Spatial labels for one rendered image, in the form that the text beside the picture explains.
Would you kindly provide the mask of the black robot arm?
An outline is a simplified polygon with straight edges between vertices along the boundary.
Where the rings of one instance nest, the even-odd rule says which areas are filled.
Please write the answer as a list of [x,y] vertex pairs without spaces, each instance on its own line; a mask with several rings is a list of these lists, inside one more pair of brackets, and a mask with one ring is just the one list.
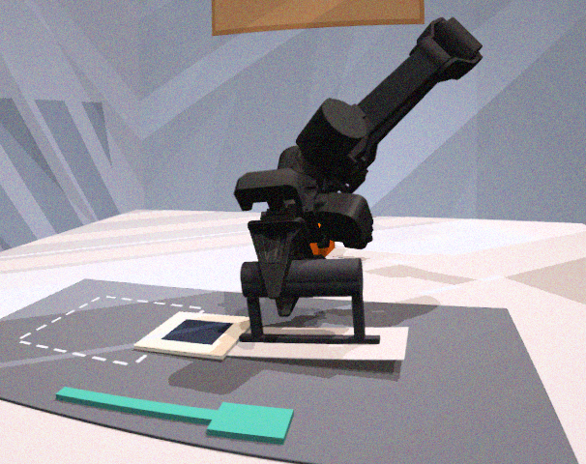
[[366,180],[378,143],[438,82],[470,72],[483,58],[481,49],[454,17],[440,17],[428,24],[409,58],[361,102],[322,102],[298,135],[298,146],[285,149],[278,160],[278,169],[308,174],[321,185],[303,206],[305,215],[319,220],[318,248],[329,247],[331,240],[364,249],[373,240],[366,199],[353,192]]

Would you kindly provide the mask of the small trowel with black handle and white blade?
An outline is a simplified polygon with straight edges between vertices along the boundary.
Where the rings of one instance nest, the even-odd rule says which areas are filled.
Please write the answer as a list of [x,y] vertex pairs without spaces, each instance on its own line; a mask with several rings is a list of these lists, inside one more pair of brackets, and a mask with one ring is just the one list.
[[404,360],[408,327],[366,328],[362,258],[292,260],[281,298],[351,297],[354,328],[262,327],[259,298],[268,298],[258,261],[243,262],[250,331],[239,336],[232,357],[350,361]]

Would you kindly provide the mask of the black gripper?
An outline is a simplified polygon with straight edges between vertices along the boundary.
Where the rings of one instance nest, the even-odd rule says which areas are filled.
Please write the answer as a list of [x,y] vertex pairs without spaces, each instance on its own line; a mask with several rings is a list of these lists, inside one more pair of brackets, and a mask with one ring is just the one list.
[[327,259],[313,255],[310,244],[322,242],[319,220],[303,210],[318,185],[308,174],[280,168],[246,172],[233,192],[242,211],[258,202],[269,206],[260,220],[248,222],[248,229],[268,298],[276,301],[280,317],[289,316],[299,300],[280,297],[292,260]]

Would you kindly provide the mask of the teal flat paddle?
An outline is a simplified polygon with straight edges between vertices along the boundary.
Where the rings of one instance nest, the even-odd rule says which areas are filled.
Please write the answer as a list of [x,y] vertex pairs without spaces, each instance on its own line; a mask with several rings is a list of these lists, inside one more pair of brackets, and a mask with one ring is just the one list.
[[64,387],[56,399],[79,405],[209,425],[207,435],[284,445],[294,410],[223,402],[219,410],[179,406],[144,399]]

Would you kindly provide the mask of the cream square tile with dark center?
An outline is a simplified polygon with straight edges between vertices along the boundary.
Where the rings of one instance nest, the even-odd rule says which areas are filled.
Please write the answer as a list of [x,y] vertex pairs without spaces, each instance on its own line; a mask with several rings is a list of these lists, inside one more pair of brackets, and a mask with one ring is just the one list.
[[249,331],[249,317],[180,311],[142,337],[134,349],[223,360]]

